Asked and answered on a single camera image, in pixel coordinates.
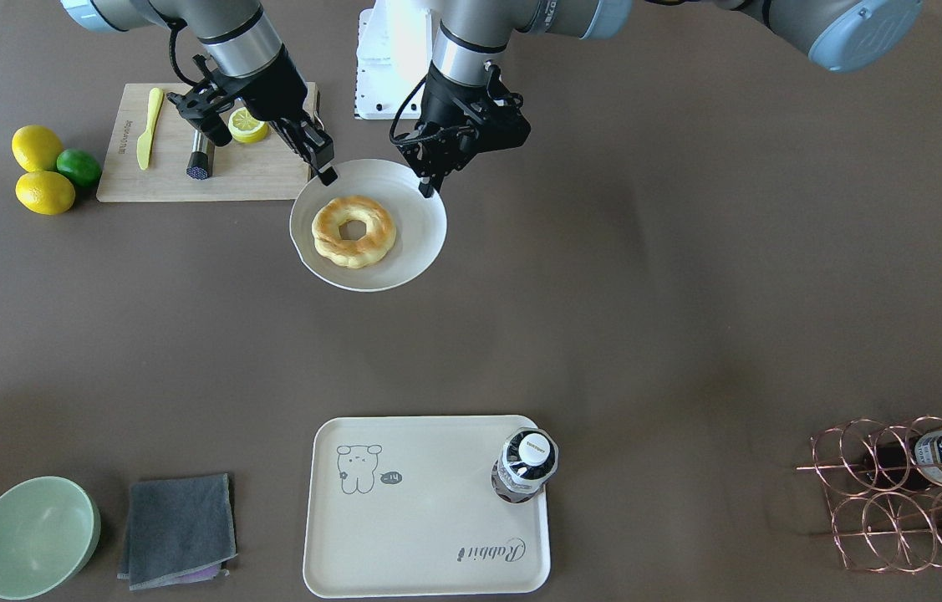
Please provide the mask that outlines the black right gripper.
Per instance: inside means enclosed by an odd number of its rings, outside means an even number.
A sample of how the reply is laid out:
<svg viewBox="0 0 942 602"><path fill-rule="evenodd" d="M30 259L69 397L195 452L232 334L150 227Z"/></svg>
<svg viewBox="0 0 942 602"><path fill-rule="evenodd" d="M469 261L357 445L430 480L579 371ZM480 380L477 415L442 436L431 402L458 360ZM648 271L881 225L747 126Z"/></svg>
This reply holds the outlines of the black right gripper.
<svg viewBox="0 0 942 602"><path fill-rule="evenodd" d="M306 108L308 87L295 68L288 51L281 48L271 64L241 79L206 68L201 56L193 61L203 80L185 94L170 92L166 99L181 118L217 147L232 141L230 127L221 117L240 100L254 119L267 122L299 157L317 172L322 186L339 178L334 160L334 142Z"/></svg>

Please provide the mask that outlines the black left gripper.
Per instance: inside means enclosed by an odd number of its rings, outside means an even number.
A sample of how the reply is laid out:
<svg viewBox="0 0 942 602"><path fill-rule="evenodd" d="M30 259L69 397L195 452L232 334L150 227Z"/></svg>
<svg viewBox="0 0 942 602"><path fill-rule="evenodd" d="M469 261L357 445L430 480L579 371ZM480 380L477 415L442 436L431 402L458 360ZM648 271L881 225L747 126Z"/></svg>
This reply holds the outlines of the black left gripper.
<svg viewBox="0 0 942 602"><path fill-rule="evenodd" d="M502 83L498 64L483 65L483 85L448 79L435 65L397 111L422 91L420 118L413 132L393 133L393 145L420 178L420 194L432 198L440 180L460 171L478 154L521 147L531 125L521 107L523 98Z"/></svg>

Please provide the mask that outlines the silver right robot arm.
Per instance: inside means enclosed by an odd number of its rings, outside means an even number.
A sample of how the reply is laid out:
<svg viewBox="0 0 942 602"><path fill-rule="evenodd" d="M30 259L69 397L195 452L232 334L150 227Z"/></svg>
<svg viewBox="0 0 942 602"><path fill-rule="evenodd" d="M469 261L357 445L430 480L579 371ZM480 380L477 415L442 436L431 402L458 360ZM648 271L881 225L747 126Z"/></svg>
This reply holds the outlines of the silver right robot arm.
<svg viewBox="0 0 942 602"><path fill-rule="evenodd" d="M325 186L337 178L334 143L306 111L306 81L267 13L257 1L64 1L62 7L85 29L124 32L157 24L175 38L191 31L206 56L187 93L168 93L181 118L217 147L232 133L221 117L240 100L249 114L268 123Z"/></svg>

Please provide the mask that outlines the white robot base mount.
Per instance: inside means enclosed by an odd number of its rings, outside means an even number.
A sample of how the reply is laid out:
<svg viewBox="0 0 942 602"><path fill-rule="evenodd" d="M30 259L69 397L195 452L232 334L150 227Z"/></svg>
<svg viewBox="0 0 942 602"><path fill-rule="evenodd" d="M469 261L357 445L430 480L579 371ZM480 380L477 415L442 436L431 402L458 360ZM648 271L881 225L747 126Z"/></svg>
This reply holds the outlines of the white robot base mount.
<svg viewBox="0 0 942 602"><path fill-rule="evenodd" d="M485 96L517 12L507 1L375 1L359 13L356 117L447 122Z"/></svg>

